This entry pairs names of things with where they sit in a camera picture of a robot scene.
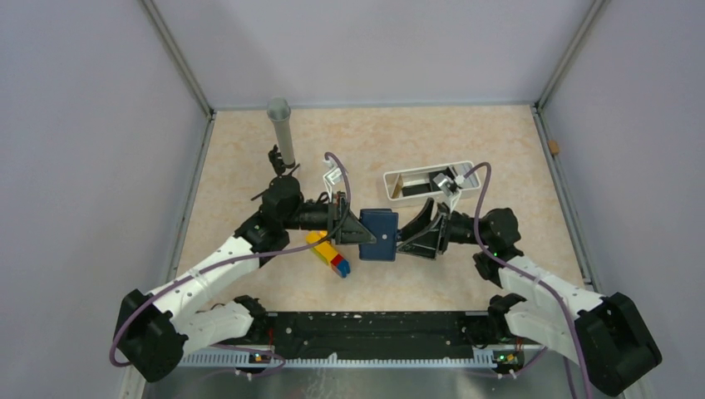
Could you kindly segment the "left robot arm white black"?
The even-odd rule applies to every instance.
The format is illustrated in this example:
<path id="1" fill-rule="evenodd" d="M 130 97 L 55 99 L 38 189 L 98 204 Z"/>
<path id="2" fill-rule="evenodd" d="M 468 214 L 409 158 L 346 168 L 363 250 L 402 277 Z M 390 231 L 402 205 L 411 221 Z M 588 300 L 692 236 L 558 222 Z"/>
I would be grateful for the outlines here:
<path id="1" fill-rule="evenodd" d="M 133 366 L 148 382 L 158 382 L 184 356 L 212 344 L 237 337 L 261 341 L 267 323 L 255 299 L 243 297 L 208 311 L 203 307 L 238 278 L 296 253 L 288 246 L 291 229 L 324 231 L 336 244 L 377 240 L 350 210 L 346 193 L 328 201 L 306 200 L 298 180 L 282 175 L 260 199 L 258 210 L 199 264 L 148 293 L 135 289 L 123 298 L 109 350 L 112 365 Z"/>

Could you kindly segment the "dark blue card holder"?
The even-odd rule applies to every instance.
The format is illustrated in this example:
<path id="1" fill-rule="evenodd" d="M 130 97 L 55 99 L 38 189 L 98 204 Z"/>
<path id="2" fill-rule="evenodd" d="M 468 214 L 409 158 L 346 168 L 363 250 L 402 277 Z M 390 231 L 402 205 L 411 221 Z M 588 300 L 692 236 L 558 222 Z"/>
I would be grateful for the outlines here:
<path id="1" fill-rule="evenodd" d="M 376 239 L 374 244 L 360 244 L 362 261 L 394 262 L 397 254 L 398 213 L 391 209 L 362 209 L 360 221 Z"/>

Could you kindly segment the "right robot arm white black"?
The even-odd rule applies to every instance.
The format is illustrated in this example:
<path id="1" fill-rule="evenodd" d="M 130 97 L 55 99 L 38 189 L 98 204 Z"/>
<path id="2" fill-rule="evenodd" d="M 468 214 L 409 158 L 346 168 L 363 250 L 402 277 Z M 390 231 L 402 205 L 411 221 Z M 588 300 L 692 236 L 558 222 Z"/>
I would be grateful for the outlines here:
<path id="1" fill-rule="evenodd" d="M 663 361 L 636 304 L 605 296 L 541 268 L 516 248 L 521 236 L 510 208 L 480 218 L 428 199 L 400 228 L 397 252 L 435 259 L 449 244 L 476 244 L 478 274 L 504 289 L 488 307 L 487 330 L 497 342 L 528 338 L 580 367 L 603 394 L 616 397 Z"/>

